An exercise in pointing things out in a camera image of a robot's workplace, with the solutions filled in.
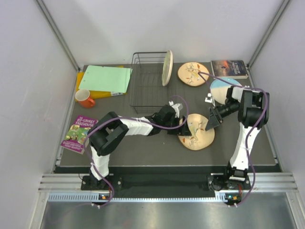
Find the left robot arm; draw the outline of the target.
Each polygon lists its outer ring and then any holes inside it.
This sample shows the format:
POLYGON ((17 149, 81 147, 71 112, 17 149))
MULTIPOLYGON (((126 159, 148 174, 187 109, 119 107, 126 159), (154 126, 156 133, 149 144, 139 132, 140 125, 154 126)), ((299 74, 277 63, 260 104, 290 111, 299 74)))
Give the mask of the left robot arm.
POLYGON ((161 130, 169 135, 191 136, 187 117, 180 116, 183 105, 170 101, 158 112, 140 118, 123 118, 109 112, 88 132, 92 162, 89 185, 103 189, 108 184, 110 154, 125 136, 153 136, 161 130))

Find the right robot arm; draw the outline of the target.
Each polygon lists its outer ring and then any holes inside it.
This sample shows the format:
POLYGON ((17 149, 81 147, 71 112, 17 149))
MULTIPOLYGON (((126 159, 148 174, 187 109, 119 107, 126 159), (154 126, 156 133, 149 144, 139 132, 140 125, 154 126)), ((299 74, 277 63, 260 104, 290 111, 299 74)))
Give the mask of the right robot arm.
POLYGON ((218 127, 223 119, 237 112, 240 124, 236 148, 228 162, 224 175, 216 175, 211 187, 224 186, 228 189, 243 185, 247 179, 250 154, 262 127, 269 119, 269 93, 249 87, 231 86, 227 89, 224 105, 210 108, 210 116, 205 130, 218 127))

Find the cream plate with sprig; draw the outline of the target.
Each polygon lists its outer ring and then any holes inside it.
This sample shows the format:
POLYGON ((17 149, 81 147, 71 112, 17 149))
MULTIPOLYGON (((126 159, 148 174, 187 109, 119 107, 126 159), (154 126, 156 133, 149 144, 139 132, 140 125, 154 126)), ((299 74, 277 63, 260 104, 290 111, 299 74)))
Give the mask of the cream plate with sprig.
POLYGON ((162 85, 166 86, 169 83, 169 80, 171 78, 173 69, 173 52, 171 50, 168 50, 164 63, 163 63, 163 72, 162 72, 162 85))

